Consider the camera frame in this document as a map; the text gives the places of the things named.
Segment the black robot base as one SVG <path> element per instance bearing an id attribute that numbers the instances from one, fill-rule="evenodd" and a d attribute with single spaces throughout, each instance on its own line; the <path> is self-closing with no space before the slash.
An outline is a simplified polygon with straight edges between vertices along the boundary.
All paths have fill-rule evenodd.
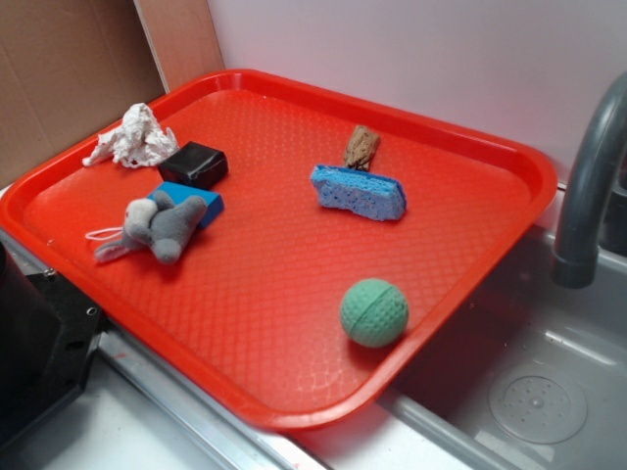
<path id="1" fill-rule="evenodd" d="M 1 249 L 1 448 L 82 394 L 104 319 L 66 277 L 24 274 Z"/>

